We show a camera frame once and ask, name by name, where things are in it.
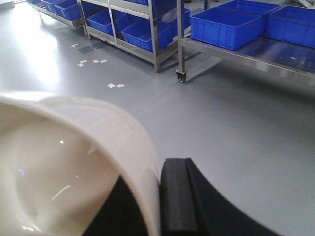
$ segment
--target metal rack frame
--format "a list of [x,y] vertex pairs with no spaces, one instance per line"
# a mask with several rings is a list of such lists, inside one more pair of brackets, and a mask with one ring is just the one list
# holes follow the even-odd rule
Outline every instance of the metal rack frame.
[[59,15],[56,15],[55,13],[53,12],[50,12],[50,11],[47,11],[45,8],[44,8],[44,5],[43,3],[39,2],[37,4],[32,4],[32,3],[29,3],[28,4],[34,8],[35,10],[38,11],[38,13],[43,13],[47,16],[50,16],[52,18],[54,18],[55,20],[61,22],[61,23],[64,23],[65,25],[71,27],[72,29],[76,30],[78,28],[81,28],[83,26],[83,18],[79,18],[79,19],[76,19],[74,21],[70,21],[70,20],[67,20],[66,18],[63,18]]
[[[208,0],[205,0],[205,9],[207,8],[209,8],[209,3]],[[183,2],[177,0],[179,69],[176,70],[176,73],[181,83],[184,83],[187,79],[185,48],[189,48],[255,68],[274,76],[315,87],[315,49],[265,38],[264,36],[242,46],[236,51],[203,43],[191,39],[189,36],[183,36],[180,30],[182,27],[183,9]]]
[[[158,19],[154,18],[154,15],[153,15],[152,0],[149,0],[148,6],[129,2],[129,1],[124,1],[124,0],[77,0],[77,1],[80,4],[83,19],[84,19],[85,34],[89,39],[90,39],[90,36],[94,36],[126,52],[129,52],[137,57],[140,57],[150,63],[153,63],[156,72],[161,71],[160,65],[164,61],[166,61],[172,55],[176,54],[177,41],[173,41],[173,43],[171,43],[170,45],[168,45],[166,48],[162,50],[158,49],[158,26],[157,26]],[[82,1],[87,1],[93,4],[97,4],[99,6],[104,6],[109,9],[114,36],[111,36],[109,34],[103,33],[101,31],[98,31],[97,29],[87,26],[86,17],[84,16],[84,11],[82,8]],[[115,32],[116,27],[115,27],[115,22],[113,20],[112,9],[150,20],[153,52],[146,51],[142,48],[139,48],[133,44],[127,43],[116,37],[116,32]]]

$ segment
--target plastic crate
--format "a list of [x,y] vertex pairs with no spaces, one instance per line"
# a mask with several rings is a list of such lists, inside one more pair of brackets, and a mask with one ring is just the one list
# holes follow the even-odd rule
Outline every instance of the plastic crate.
[[258,37],[260,19],[254,14],[214,7],[190,17],[190,37],[236,50]]
[[74,21],[81,17],[80,6],[77,0],[65,0],[55,4],[56,8],[59,8],[61,16]]
[[[159,46],[159,49],[161,50],[164,47],[166,47],[168,44],[173,42],[172,30],[169,24],[159,21],[157,23],[157,31],[158,31],[158,46]],[[137,23],[124,29],[122,31],[122,34],[128,43],[136,45],[150,52],[153,51],[151,28],[150,28],[149,20],[138,21]]]
[[269,15],[266,36],[291,43],[315,47],[315,11],[285,6]]
[[[116,20],[116,34],[131,25],[128,14],[120,11],[113,11],[114,20]],[[114,35],[112,24],[110,21],[109,9],[105,8],[102,11],[88,18],[91,26],[104,33]]]
[[99,5],[96,5],[87,1],[81,1],[81,4],[82,4],[85,17],[90,17],[96,14],[97,12],[99,12],[103,8]]
[[40,2],[40,0],[27,0],[27,2],[29,2],[31,4],[37,4]]
[[259,1],[232,0],[223,3],[218,7],[225,7],[260,15],[261,20],[258,34],[264,34],[268,26],[268,14],[279,9],[281,5]]
[[[178,29],[177,29],[177,10],[175,9],[175,15],[176,18],[169,20],[163,20],[162,22],[169,23],[172,29],[172,36],[175,37],[178,35]],[[184,8],[184,16],[183,16],[183,25],[182,25],[182,33],[184,33],[184,30],[190,26],[190,10],[187,8]]]
[[[149,0],[125,0],[141,5],[149,5]],[[152,0],[153,17],[158,17],[177,6],[176,0]]]
[[60,9],[55,7],[56,3],[61,2],[62,0],[41,0],[47,11],[51,11],[57,15],[61,15]]

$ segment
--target gray floor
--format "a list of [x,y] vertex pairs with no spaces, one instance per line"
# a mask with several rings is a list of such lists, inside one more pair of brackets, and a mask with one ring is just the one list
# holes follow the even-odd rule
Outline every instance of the gray floor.
[[[193,79],[181,84],[175,67],[157,74],[151,64],[89,41],[82,30],[40,17],[26,3],[0,12],[0,22],[1,90],[112,102],[145,126],[161,165],[191,157],[254,219],[288,236],[315,232],[313,88],[207,55],[187,63]],[[89,63],[94,59],[107,62]],[[110,83],[125,86],[110,89]]]

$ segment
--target white paper scrap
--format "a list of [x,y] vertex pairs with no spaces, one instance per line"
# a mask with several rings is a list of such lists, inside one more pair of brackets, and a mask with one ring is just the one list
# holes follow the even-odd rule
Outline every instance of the white paper scrap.
[[78,45],[77,43],[72,44],[72,45],[70,46],[70,48],[75,48],[75,46],[77,46],[77,45]]
[[108,84],[107,86],[110,87],[111,89],[116,87],[116,85],[114,85],[114,84]]

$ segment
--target metal shelving rack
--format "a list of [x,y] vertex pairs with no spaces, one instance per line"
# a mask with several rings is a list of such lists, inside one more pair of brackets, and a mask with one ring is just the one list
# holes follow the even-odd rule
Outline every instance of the metal shelving rack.
[[[173,43],[171,43],[170,45],[168,45],[166,48],[162,50],[158,50],[158,27],[157,27],[158,18],[153,17],[152,0],[149,0],[148,6],[125,1],[125,0],[78,0],[81,6],[82,14],[84,16],[84,12],[82,9],[82,1],[87,1],[90,3],[97,4],[99,6],[107,7],[110,12],[110,18],[111,18],[111,23],[112,23],[113,33],[114,33],[114,36],[111,36],[109,34],[103,33],[101,31],[98,31],[97,29],[87,26],[86,18],[83,17],[84,30],[88,38],[90,38],[90,36],[94,36],[120,49],[123,49],[126,52],[136,55],[150,63],[153,63],[156,72],[160,72],[161,70],[160,65],[177,52],[177,41],[174,41]],[[118,10],[121,12],[125,12],[134,16],[138,16],[138,17],[150,20],[153,52],[146,51],[142,48],[139,48],[133,44],[127,43],[119,39],[115,33],[115,22],[113,21],[113,14],[111,10]]]
[[[205,0],[205,9],[208,8],[209,3]],[[176,73],[180,82],[183,83],[187,79],[187,71],[185,69],[185,48],[187,48],[268,72],[280,78],[315,87],[314,48],[274,40],[264,36],[245,44],[236,51],[203,43],[191,39],[189,36],[183,36],[180,30],[182,27],[183,9],[184,4],[181,0],[177,0],[179,69],[176,70]]]
[[40,13],[43,13],[43,14],[45,14],[45,15],[48,15],[48,16],[54,18],[55,20],[60,21],[60,22],[64,23],[65,25],[71,27],[71,28],[74,29],[74,30],[76,30],[76,29],[78,29],[78,28],[81,28],[81,27],[83,26],[83,18],[82,18],[82,17],[79,18],[79,19],[76,19],[76,20],[74,20],[74,21],[69,21],[69,20],[67,20],[66,18],[63,18],[63,17],[61,17],[61,16],[59,16],[59,15],[56,15],[56,14],[53,13],[53,12],[47,11],[46,8],[45,8],[45,6],[44,6],[43,3],[41,3],[41,2],[39,2],[39,3],[37,3],[37,4],[32,4],[32,3],[29,3],[29,2],[28,2],[28,4],[29,4],[32,8],[34,8],[35,10],[37,10],[39,14],[40,14]]

